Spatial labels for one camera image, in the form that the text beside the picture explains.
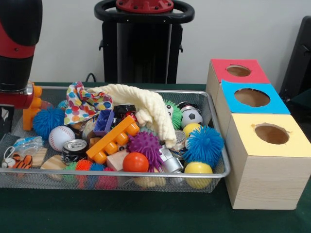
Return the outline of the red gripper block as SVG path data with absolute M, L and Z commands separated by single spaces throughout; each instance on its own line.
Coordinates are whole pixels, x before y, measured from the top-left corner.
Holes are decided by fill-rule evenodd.
M 34 94 L 0 93 L 0 132 L 8 133 L 12 129 L 14 110 L 28 109 L 33 101 Z

